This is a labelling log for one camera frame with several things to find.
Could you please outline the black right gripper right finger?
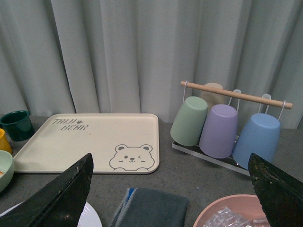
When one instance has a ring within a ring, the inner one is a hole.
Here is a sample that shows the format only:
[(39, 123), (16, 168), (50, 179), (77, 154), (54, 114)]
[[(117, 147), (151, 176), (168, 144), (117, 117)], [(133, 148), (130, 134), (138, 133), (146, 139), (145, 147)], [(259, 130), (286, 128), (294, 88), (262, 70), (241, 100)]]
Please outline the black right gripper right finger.
[(303, 183), (254, 153), (248, 170), (270, 226), (301, 227)]

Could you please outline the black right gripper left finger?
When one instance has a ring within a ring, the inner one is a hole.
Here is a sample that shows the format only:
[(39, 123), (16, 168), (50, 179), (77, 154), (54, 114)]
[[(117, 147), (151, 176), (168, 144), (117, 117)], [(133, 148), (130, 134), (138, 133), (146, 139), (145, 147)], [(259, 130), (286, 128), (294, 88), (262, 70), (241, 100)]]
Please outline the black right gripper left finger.
[(93, 174), (88, 153), (41, 190), (1, 216), (2, 227), (76, 227)]

